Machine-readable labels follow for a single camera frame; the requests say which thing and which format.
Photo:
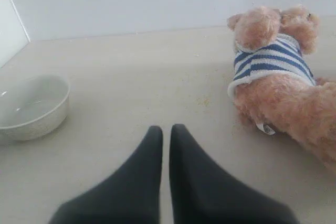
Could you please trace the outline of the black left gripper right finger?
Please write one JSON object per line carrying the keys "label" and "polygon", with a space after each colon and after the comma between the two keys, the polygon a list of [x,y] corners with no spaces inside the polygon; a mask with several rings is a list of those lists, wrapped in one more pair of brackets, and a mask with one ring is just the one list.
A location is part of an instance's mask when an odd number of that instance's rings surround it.
{"label": "black left gripper right finger", "polygon": [[175,223],[278,223],[276,203],[223,170],[183,124],[171,129],[169,176]]}

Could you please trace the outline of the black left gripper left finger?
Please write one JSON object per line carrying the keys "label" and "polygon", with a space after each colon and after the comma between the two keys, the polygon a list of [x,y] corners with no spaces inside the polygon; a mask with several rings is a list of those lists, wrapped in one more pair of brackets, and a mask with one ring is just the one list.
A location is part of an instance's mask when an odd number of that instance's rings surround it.
{"label": "black left gripper left finger", "polygon": [[62,204],[50,223],[159,223],[163,134],[149,127],[111,176]]}

